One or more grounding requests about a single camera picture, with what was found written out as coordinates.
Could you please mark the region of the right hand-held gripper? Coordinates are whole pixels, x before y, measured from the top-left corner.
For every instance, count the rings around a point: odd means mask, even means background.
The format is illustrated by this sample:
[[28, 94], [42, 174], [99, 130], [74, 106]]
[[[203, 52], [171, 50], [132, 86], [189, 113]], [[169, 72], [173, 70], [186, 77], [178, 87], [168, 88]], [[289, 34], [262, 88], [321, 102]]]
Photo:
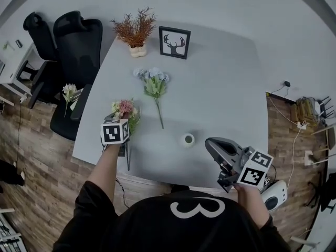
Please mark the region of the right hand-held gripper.
[[217, 182], [226, 192], [236, 183], [263, 188], [273, 156], [251, 146], [242, 148], [235, 141], [221, 137], [207, 138], [205, 147], [220, 165]]

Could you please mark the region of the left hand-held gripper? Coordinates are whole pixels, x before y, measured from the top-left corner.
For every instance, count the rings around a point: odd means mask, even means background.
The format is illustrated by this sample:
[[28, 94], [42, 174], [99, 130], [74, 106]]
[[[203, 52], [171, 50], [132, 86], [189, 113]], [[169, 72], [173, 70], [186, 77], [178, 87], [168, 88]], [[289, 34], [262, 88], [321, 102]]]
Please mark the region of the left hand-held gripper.
[[107, 116], [101, 125], [100, 136], [103, 145], [125, 143], [130, 137], [129, 120]]

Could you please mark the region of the pink flower bouquet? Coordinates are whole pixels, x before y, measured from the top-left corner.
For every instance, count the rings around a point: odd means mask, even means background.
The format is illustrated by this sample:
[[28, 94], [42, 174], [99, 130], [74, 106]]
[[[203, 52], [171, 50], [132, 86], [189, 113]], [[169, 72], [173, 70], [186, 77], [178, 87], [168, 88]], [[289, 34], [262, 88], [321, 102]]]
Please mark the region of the pink flower bouquet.
[[127, 158], [127, 168], [128, 171], [130, 170], [130, 147], [129, 147], [129, 140], [130, 136], [135, 132], [135, 129], [137, 125], [140, 122], [140, 114], [138, 112], [138, 109], [134, 106], [133, 98], [130, 100], [120, 100], [120, 101], [114, 101], [112, 103], [112, 120], [127, 120], [127, 123], [124, 123], [125, 125], [124, 130], [126, 132], [126, 135], [128, 138], [124, 141], [122, 144], [122, 150], [123, 154]]

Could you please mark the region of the white vase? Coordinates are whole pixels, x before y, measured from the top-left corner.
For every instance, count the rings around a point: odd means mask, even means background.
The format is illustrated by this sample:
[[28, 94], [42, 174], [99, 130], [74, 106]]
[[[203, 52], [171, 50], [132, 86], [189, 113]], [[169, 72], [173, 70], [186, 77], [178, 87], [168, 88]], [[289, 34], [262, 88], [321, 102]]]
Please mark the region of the white vase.
[[190, 148], [195, 144], [195, 137], [191, 133], [186, 133], [182, 136], [181, 141], [185, 148]]

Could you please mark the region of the blue flower bouquet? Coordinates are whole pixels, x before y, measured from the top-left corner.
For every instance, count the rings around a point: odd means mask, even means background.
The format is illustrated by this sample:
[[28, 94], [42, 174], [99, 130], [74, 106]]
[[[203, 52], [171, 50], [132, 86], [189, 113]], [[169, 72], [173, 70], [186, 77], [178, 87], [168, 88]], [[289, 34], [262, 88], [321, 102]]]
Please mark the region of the blue flower bouquet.
[[137, 68], [134, 69], [133, 75], [143, 82], [144, 94], [154, 99], [160, 118], [161, 128], [164, 129], [160, 98], [166, 92], [166, 85], [170, 80], [169, 75], [157, 67], [148, 70]]

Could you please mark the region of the person's right forearm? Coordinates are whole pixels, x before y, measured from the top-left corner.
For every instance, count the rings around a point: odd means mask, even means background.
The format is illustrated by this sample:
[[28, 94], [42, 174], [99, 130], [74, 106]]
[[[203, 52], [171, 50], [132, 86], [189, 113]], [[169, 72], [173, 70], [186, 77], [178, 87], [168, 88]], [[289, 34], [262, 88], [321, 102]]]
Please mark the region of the person's right forearm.
[[238, 203], [246, 209], [258, 228], [264, 227], [270, 218], [270, 214], [259, 189], [238, 183], [234, 185], [234, 188], [238, 192]]

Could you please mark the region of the white flower bunch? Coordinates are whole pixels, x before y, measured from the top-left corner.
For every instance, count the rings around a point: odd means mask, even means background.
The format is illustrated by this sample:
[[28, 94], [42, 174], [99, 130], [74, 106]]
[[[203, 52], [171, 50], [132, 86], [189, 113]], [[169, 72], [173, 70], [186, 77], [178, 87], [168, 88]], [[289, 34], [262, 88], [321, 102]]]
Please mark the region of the white flower bunch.
[[66, 116], [66, 112], [67, 112], [67, 109], [68, 109], [68, 104], [70, 104], [70, 110], [73, 111], [75, 106], [76, 106], [76, 103], [77, 103], [77, 100], [78, 100], [78, 97], [79, 97], [79, 91], [77, 90], [77, 87], [76, 85], [74, 84], [66, 84], [64, 87], [63, 87], [63, 98], [65, 99], [65, 102], [66, 102], [66, 107], [65, 107], [65, 114], [64, 114], [64, 117]]

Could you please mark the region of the pile of brown boxes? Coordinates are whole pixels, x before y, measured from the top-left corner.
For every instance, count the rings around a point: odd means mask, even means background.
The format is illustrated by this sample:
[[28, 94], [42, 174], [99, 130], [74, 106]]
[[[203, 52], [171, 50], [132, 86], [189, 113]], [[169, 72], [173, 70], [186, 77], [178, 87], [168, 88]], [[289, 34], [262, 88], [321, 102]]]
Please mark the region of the pile of brown boxes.
[[290, 106], [290, 118], [294, 123], [303, 123], [306, 121], [310, 127], [316, 127], [318, 125], [318, 118], [314, 113], [312, 101], [306, 97], [296, 100], [295, 103]]

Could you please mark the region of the person's black shirt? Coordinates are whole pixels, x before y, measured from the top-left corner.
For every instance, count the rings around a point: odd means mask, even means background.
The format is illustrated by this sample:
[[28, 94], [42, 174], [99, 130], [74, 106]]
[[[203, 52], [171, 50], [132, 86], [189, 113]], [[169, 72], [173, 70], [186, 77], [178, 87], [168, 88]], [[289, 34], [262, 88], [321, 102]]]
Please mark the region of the person's black shirt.
[[85, 182], [52, 252], [291, 252], [268, 218], [258, 227], [231, 199], [198, 191], [149, 197], [118, 215]]

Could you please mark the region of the dried orange plant white pot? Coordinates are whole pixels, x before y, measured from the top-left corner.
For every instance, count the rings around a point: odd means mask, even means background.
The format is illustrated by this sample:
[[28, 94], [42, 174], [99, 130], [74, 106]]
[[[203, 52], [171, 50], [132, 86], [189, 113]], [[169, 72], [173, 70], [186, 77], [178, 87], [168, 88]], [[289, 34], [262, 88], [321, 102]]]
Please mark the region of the dried orange plant white pot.
[[144, 57], [147, 54], [146, 40], [156, 28], [156, 15], [152, 8], [139, 8], [136, 17], [124, 14], [123, 20], [110, 20], [117, 39], [128, 45], [133, 58]]

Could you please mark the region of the white router black antennas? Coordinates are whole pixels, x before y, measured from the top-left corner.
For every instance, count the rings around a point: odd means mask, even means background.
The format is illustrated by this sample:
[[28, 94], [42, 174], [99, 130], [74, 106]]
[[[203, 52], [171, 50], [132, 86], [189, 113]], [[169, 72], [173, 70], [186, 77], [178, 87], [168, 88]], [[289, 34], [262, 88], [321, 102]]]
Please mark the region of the white router black antennas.
[[318, 117], [320, 118], [331, 118], [334, 113], [334, 105], [328, 106], [328, 103], [331, 101], [330, 96], [325, 97], [322, 100], [315, 100], [314, 101], [314, 110]]

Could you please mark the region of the black framed deer picture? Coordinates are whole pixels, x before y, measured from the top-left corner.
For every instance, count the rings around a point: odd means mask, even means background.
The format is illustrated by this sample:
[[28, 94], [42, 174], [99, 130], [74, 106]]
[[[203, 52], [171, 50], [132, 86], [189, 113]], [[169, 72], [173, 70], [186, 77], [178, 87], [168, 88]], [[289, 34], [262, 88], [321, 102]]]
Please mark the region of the black framed deer picture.
[[186, 60], [190, 36], [189, 30], [160, 26], [160, 54]]

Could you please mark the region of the black swivel chair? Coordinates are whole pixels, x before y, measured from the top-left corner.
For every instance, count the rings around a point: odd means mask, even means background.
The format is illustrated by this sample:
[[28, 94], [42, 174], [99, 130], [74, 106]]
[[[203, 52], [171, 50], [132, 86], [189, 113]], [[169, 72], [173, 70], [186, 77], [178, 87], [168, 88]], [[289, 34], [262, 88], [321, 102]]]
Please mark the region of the black swivel chair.
[[329, 174], [329, 178], [322, 184], [321, 172], [319, 172], [319, 183], [318, 185], [313, 184], [311, 181], [308, 182], [308, 185], [311, 185], [314, 189], [314, 196], [309, 201], [306, 206], [309, 206], [313, 200], [315, 200], [314, 204], [311, 208], [314, 208], [317, 204], [317, 201], [320, 200], [321, 211], [325, 211], [326, 209], [330, 210], [332, 214], [336, 204], [333, 206], [329, 205], [331, 201], [336, 200], [336, 172]]

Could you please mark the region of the white side desk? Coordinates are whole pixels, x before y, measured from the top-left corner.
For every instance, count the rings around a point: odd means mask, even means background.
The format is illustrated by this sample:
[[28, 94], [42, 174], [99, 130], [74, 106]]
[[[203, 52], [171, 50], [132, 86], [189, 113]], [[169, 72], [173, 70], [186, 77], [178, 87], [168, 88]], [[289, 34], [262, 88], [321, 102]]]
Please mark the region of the white side desk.
[[22, 48], [13, 47], [15, 50], [3, 50], [0, 48], [0, 61], [4, 64], [3, 69], [0, 70], [0, 85], [4, 86], [11, 92], [20, 97], [20, 103], [31, 95], [27, 86], [21, 83], [16, 77], [19, 73], [24, 61], [27, 60], [31, 52], [35, 48], [32, 40], [25, 44]]

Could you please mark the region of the white metal rack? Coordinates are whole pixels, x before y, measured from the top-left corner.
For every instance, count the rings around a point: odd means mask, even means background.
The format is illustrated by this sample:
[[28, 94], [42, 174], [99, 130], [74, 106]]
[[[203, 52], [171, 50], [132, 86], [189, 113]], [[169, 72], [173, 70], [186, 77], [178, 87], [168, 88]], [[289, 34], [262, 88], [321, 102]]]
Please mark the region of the white metal rack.
[[13, 208], [0, 208], [0, 252], [26, 252], [21, 233], [17, 233], [4, 216], [14, 211]]

